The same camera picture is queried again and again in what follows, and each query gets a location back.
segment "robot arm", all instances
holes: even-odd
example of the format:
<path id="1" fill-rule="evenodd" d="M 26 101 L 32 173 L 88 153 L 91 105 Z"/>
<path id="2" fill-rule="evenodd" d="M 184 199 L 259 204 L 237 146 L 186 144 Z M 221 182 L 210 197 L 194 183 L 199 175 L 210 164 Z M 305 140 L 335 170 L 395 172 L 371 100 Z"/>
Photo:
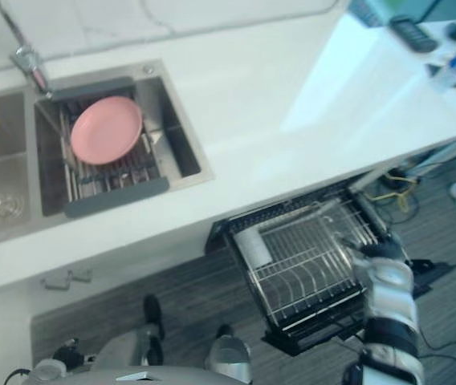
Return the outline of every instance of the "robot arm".
<path id="1" fill-rule="evenodd" d="M 364 348 L 345 371 L 344 384 L 422 385 L 413 273 L 405 251 L 394 236 L 380 245 L 341 243 L 361 255 L 353 259 L 353 270 L 366 288 Z"/>

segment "pull-out drawer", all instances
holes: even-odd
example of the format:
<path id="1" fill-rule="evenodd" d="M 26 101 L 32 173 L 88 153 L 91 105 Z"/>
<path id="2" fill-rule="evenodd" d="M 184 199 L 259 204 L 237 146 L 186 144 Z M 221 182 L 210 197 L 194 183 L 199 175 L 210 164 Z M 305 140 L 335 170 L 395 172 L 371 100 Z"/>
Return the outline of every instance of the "pull-out drawer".
<path id="1" fill-rule="evenodd" d="M 368 245 L 389 236 L 384 222 L 346 180 L 230 218 L 225 238 L 267 323 L 263 339 L 297 355 L 363 321 L 364 288 L 344 237 Z"/>

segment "sink basin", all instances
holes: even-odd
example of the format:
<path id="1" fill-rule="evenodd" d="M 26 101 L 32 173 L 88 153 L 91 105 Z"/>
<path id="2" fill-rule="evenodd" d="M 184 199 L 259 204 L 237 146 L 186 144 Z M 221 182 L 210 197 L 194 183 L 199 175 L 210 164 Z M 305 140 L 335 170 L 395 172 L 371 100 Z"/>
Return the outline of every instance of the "sink basin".
<path id="1" fill-rule="evenodd" d="M 29 87 L 0 96 L 0 241 L 214 177 L 161 61 L 53 84 L 51 99 Z M 108 95 L 139 104 L 143 135 L 117 162 L 77 162 L 72 124 Z"/>
<path id="2" fill-rule="evenodd" d="M 0 230 L 30 220 L 23 93 L 0 97 Z"/>
<path id="3" fill-rule="evenodd" d="M 109 71 L 96 81 L 76 85 L 79 81 L 83 79 L 35 104 L 43 215 L 65 212 L 67 217 L 82 217 L 209 177 L 205 157 L 161 63 Z M 142 136 L 115 162 L 85 164 L 71 149 L 73 124 L 87 107 L 109 96 L 127 97 L 140 106 Z"/>

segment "remote control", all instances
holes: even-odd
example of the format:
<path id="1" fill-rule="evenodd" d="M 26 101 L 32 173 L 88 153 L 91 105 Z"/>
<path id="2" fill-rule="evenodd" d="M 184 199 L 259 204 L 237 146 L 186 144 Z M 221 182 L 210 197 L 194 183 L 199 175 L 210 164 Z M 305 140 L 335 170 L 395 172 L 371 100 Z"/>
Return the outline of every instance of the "remote control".
<path id="1" fill-rule="evenodd" d="M 427 53 L 438 47 L 426 32 L 408 16 L 396 16 L 389 21 L 389 27 L 408 45 L 412 51 Z"/>

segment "yellow cable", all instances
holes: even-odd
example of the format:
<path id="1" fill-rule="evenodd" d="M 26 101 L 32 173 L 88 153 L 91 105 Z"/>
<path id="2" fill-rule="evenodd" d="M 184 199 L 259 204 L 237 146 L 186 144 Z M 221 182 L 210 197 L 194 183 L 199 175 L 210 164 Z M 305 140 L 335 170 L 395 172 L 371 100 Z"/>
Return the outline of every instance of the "yellow cable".
<path id="1" fill-rule="evenodd" d="M 404 182 L 409 182 L 410 186 L 408 188 L 406 188 L 404 191 L 388 192 L 386 194 L 379 195 L 377 197 L 371 197 L 370 195 L 365 193 L 365 197 L 367 199 L 369 199 L 370 201 L 381 201 L 382 199 L 389 199 L 389 198 L 397 197 L 397 204 L 399 205 L 399 209 L 403 213 L 407 213 L 409 211 L 407 196 L 408 196 L 408 194 L 410 194 L 413 191 L 415 186 L 417 186 L 417 182 L 415 180 L 409 179 L 409 178 L 402 178 L 400 176 L 391 176 L 388 172 L 385 174 L 385 176 L 387 178 L 389 178 L 390 180 L 401 180 Z"/>

